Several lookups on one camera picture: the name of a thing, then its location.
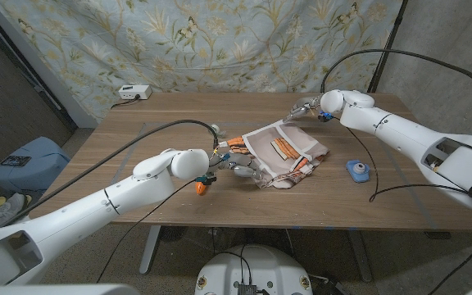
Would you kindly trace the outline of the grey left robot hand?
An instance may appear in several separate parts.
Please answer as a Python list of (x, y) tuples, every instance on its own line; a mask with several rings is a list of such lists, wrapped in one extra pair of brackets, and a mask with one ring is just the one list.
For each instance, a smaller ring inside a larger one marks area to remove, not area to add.
[(258, 164), (250, 156), (242, 153), (216, 153), (209, 160), (207, 172), (214, 174), (218, 170), (232, 170), (235, 175), (243, 178), (260, 180), (263, 177)]

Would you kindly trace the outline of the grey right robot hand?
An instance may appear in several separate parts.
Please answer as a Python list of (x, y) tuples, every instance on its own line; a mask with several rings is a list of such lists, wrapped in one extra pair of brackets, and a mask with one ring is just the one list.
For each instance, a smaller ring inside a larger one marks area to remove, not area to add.
[(299, 98), (287, 116), (283, 118), (283, 122), (288, 123), (291, 120), (305, 116), (310, 111), (318, 110), (320, 108), (320, 99), (320, 95)]

